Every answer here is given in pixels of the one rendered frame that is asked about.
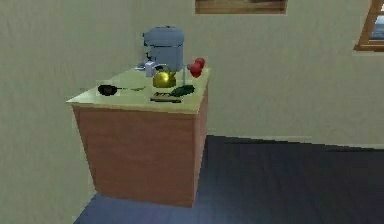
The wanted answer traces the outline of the dark green vegetable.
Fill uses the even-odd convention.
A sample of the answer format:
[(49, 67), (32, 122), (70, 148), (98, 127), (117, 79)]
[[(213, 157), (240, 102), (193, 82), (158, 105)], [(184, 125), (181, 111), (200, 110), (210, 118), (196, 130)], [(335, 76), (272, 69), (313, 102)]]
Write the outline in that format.
[(193, 85), (184, 85), (184, 86), (180, 86), (180, 87), (175, 88), (170, 93), (170, 95), (174, 96), (174, 97), (181, 97), (181, 96), (193, 93), (194, 90), (195, 90), (195, 88)]

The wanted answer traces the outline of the golden round kettle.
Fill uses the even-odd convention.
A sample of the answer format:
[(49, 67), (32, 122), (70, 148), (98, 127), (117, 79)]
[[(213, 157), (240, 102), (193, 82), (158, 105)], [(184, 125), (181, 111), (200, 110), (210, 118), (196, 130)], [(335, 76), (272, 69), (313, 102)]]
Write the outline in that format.
[(152, 80), (155, 88), (171, 88), (176, 85), (175, 72), (157, 72)]

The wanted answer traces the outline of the brown cabinet with pale worktop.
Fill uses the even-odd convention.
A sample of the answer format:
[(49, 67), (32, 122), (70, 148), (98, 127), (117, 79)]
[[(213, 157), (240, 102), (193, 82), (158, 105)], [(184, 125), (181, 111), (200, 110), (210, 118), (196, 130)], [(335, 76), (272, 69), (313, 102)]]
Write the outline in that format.
[(211, 69), (193, 78), (179, 103), (152, 102), (152, 80), (129, 69), (105, 82), (114, 96), (89, 89), (72, 106), (93, 184), (103, 196), (190, 207), (198, 189), (207, 135)]

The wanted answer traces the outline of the black frying pan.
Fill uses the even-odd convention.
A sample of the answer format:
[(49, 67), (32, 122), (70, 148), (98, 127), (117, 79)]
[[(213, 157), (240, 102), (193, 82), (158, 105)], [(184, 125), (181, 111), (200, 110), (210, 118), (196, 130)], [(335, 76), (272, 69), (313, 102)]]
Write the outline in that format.
[(97, 90), (103, 96), (113, 96), (119, 90), (123, 90), (123, 87), (117, 87), (117, 86), (114, 86), (114, 85), (103, 84), (103, 85), (99, 85)]

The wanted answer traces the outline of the wooden framed picture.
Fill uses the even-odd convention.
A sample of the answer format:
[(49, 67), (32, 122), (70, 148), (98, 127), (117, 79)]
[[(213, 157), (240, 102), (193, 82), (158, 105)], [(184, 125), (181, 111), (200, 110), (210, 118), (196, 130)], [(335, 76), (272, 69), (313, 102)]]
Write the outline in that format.
[(195, 0), (196, 14), (285, 14), (288, 0)]

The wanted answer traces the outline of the wooden framed window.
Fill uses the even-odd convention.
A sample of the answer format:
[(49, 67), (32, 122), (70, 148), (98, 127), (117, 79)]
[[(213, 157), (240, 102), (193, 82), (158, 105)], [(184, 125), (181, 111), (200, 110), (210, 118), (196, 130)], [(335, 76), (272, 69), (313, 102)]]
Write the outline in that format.
[(384, 39), (374, 39), (372, 34), (379, 17), (384, 17), (384, 0), (370, 0), (370, 7), (357, 43), (355, 51), (384, 52)]

